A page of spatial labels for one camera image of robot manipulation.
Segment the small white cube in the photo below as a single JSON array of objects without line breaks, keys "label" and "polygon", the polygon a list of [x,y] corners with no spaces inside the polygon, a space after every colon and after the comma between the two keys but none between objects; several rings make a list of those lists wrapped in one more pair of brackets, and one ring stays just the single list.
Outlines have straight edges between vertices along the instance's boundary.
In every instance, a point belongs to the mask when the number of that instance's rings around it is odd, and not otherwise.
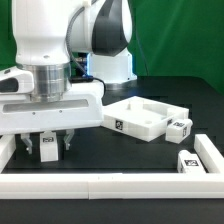
[{"label": "small white cube", "polygon": [[178,154],[177,170],[179,173],[206,173],[197,154],[182,150]]},{"label": "small white cube", "polygon": [[40,134],[40,159],[41,162],[58,161],[58,143],[55,132]]},{"label": "small white cube", "polygon": [[191,133],[193,125],[190,119],[177,119],[166,129],[166,141],[179,144]]}]

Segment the white tray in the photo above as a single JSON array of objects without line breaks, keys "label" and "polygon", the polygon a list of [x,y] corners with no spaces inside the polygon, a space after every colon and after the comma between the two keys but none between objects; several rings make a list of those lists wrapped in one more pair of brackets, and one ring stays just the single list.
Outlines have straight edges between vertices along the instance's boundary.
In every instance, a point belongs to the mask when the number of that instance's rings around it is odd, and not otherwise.
[{"label": "white tray", "polygon": [[177,119],[187,119],[189,110],[141,97],[105,106],[103,127],[144,141],[165,134],[167,126]]}]

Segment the black label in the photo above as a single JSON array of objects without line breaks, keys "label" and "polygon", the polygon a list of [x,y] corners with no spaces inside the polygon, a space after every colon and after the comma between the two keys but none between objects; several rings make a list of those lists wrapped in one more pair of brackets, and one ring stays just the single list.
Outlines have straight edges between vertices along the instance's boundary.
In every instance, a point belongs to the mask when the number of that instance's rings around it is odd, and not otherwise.
[{"label": "black label", "polygon": [[184,160],[186,166],[199,166],[197,160]]},{"label": "black label", "polygon": [[181,128],[181,127],[183,127],[185,124],[184,124],[184,123],[176,122],[176,123],[174,123],[173,125]]},{"label": "black label", "polygon": [[54,142],[54,138],[53,137],[43,138],[43,142]]},{"label": "black label", "polygon": [[186,128],[184,128],[184,130],[183,130],[183,137],[185,137],[185,136],[186,136],[186,134],[187,134],[187,127],[186,127]]},{"label": "black label", "polygon": [[123,130],[123,121],[116,120],[115,121],[115,128],[122,131]]}]

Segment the white block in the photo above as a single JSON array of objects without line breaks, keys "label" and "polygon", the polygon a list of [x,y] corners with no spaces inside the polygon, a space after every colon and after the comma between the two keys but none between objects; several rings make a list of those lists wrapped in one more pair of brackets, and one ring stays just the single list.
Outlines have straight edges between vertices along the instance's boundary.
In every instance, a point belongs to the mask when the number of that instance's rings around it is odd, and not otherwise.
[{"label": "white block", "polygon": [[191,154],[187,150],[179,152],[177,170],[179,173],[206,173],[197,154]]},{"label": "white block", "polygon": [[209,173],[224,174],[224,158],[207,135],[195,135],[194,148]]},{"label": "white block", "polygon": [[16,149],[15,135],[3,135],[0,139],[0,173]]},{"label": "white block", "polygon": [[165,134],[167,125],[188,118],[189,110],[140,97],[105,106],[103,127],[144,141]]},{"label": "white block", "polygon": [[191,133],[193,122],[190,119],[178,119],[166,129],[166,141],[179,144]]},{"label": "white block", "polygon": [[41,162],[58,160],[58,143],[55,132],[40,134],[40,158]]}]

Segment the green backdrop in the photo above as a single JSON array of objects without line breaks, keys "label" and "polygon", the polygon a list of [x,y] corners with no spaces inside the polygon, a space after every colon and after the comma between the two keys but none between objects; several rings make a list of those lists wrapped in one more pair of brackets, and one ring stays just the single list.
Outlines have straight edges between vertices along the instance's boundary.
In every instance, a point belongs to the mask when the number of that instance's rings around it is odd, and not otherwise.
[{"label": "green backdrop", "polygon": [[[196,76],[224,94],[224,0],[129,0],[152,76]],[[11,0],[0,0],[0,69],[14,65]],[[134,72],[147,75],[135,32]]]}]

